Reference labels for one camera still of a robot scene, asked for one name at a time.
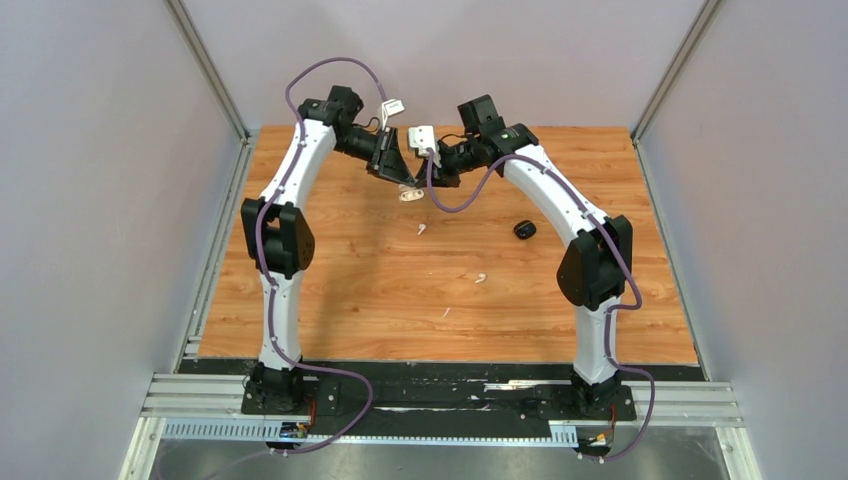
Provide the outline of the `white earbud charging case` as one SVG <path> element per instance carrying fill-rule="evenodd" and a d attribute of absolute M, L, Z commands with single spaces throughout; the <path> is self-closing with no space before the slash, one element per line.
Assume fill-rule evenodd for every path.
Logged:
<path fill-rule="evenodd" d="M 401 202 L 414 202 L 425 197 L 423 189 L 400 185 L 398 198 Z"/>

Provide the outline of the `black earbud charging case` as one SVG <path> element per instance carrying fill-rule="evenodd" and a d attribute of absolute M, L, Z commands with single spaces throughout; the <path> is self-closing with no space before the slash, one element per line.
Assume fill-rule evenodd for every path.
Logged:
<path fill-rule="evenodd" d="M 513 227 L 513 233 L 519 240 L 527 240 L 537 233 L 537 227 L 534 222 L 523 220 Z"/>

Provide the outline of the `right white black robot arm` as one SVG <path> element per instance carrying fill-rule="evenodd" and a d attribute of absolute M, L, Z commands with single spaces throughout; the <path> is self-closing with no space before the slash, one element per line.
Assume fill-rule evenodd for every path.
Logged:
<path fill-rule="evenodd" d="M 482 168 L 486 177 L 498 174 L 516 186 L 554 227 L 566 248 L 557 285 L 576 321 L 571 403 L 580 415 L 596 417 L 620 385 L 615 307 L 632 279 L 633 227 L 582 195 L 528 127 L 505 123 L 490 96 L 461 104 L 458 112 L 464 133 L 454 145 L 437 139 L 429 125 L 409 128 L 408 146 L 423 160 L 416 181 L 428 191 L 456 187 L 461 174 Z"/>

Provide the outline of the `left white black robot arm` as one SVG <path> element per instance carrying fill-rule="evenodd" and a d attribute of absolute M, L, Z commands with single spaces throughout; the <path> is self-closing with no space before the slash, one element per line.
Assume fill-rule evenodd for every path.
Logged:
<path fill-rule="evenodd" d="M 363 102 L 351 88 L 332 87 L 327 99 L 307 99 L 296 110 L 292 143 L 272 181 L 257 199 L 243 201 L 240 214 L 248 255 L 263 290 L 263 341 L 246 397 L 260 408 L 298 411 L 306 400 L 302 350 L 298 339 L 300 288 L 316 241 L 304 207 L 325 159 L 340 152 L 366 163 L 368 174 L 411 188 L 414 177 L 404 161 L 390 117 L 403 103 L 387 99 L 378 128 L 356 124 Z"/>

